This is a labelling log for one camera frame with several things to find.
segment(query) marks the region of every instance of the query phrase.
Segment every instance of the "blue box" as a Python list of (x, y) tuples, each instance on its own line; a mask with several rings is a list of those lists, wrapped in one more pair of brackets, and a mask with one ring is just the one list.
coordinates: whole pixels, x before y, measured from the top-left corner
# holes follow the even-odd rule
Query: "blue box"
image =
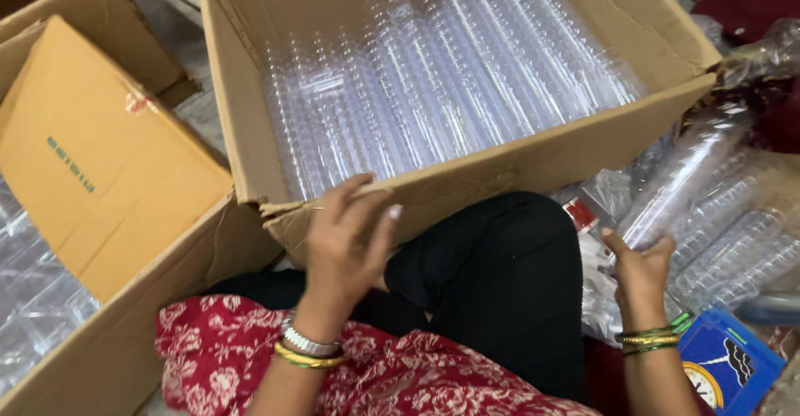
[(678, 350), (692, 385), (725, 416), (751, 414), (786, 363), (721, 309), (700, 314)]

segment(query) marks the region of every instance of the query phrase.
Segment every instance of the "silver wristwatch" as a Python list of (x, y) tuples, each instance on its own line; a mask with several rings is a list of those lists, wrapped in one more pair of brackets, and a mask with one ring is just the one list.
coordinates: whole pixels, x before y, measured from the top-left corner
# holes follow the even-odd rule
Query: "silver wristwatch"
[(312, 341), (302, 336), (297, 330), (292, 327), (292, 321), (295, 319), (295, 311), (291, 310), (281, 324), (281, 335), (302, 354), (310, 355), (312, 357), (326, 358), (334, 355), (341, 348), (339, 343), (322, 344)]

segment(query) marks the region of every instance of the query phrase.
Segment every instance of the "red floral fabric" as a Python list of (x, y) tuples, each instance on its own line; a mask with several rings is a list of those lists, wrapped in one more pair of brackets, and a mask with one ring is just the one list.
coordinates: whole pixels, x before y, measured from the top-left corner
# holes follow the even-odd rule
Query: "red floral fabric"
[[(238, 296), (180, 301), (157, 317), (166, 404), (193, 416), (242, 416), (270, 365), (285, 311)], [(331, 370), (316, 414), (597, 415), (538, 392), (483, 355), (436, 334), (397, 338), (347, 322), (349, 360)]]

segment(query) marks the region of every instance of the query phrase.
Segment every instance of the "person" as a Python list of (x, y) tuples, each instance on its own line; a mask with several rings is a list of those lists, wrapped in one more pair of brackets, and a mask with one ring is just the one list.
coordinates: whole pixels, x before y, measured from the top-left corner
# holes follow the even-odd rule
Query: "person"
[[(232, 278), (159, 313), (167, 404), (203, 416), (597, 414), (583, 405), (582, 266), (563, 209), (494, 197), (387, 260), (402, 207), (388, 207), (391, 190), (358, 192), (371, 181), (321, 197), (305, 272)], [(674, 242), (637, 253), (602, 236), (625, 332), (672, 335)], [(700, 414), (674, 343), (625, 349), (632, 414)]]

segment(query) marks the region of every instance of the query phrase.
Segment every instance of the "floor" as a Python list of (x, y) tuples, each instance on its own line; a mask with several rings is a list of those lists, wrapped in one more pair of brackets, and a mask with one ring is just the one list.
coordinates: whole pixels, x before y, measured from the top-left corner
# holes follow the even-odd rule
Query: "floor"
[[(177, 115), (194, 126), (207, 142), (225, 154), (225, 141), (219, 123), (200, 13), (180, 0), (135, 1), (142, 8), (155, 33), (200, 85), (200, 91), (176, 108)], [(199, 5), (198, 0), (188, 1)], [(692, 0), (678, 0), (678, 2), (686, 10), (690, 10), (695, 4)], [(142, 404), (136, 416), (179, 414), (181, 413), (170, 411), (165, 407), (161, 392), (157, 391)]]

